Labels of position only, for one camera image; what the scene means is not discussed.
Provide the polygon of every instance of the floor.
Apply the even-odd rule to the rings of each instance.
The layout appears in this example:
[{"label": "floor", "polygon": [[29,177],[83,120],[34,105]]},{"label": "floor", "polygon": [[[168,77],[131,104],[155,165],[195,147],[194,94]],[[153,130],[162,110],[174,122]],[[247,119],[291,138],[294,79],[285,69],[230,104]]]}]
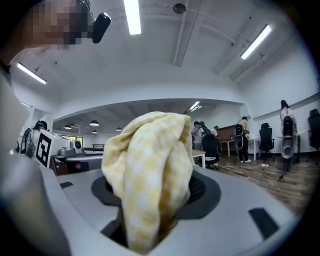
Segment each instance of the floor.
[{"label": "floor", "polygon": [[[290,172],[283,171],[284,164],[281,156],[275,156],[275,160],[267,158],[250,163],[240,163],[236,153],[224,152],[219,156],[219,172],[229,175],[249,179],[257,185],[265,188],[271,195],[283,202],[295,215],[303,213],[309,202],[317,180],[319,178],[320,167],[315,164],[315,160],[307,157],[300,157],[300,162],[292,166]],[[269,164],[269,167],[261,167],[261,164]]]}]

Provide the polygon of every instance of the towel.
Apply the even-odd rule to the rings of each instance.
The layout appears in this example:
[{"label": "towel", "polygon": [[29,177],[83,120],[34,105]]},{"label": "towel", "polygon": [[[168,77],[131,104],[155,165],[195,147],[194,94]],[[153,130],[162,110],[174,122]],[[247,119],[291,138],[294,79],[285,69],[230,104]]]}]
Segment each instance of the towel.
[{"label": "towel", "polygon": [[151,112],[105,144],[102,171],[121,198],[128,247],[137,253],[168,234],[190,197],[191,127],[187,115]]}]

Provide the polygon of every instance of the white shirt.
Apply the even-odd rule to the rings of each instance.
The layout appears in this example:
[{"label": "white shirt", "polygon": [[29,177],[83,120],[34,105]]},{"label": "white shirt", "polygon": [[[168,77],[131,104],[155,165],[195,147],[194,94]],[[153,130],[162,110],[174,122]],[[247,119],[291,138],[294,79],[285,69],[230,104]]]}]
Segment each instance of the white shirt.
[{"label": "white shirt", "polygon": [[212,128],[211,129],[211,133],[214,135],[214,136],[218,136],[218,132],[215,128]]},{"label": "white shirt", "polygon": [[194,134],[195,130],[196,130],[195,128],[192,129],[192,135],[194,137],[194,143],[201,143],[202,142],[201,130],[199,129],[198,132],[196,134]]}]

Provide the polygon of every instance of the black slot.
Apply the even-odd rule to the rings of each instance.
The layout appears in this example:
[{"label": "black slot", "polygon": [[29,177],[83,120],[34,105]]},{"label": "black slot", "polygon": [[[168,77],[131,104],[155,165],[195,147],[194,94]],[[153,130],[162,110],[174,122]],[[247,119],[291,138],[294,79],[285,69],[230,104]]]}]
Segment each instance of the black slot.
[{"label": "black slot", "polygon": [[263,236],[263,239],[271,237],[279,226],[263,208],[249,210],[249,214]]}]

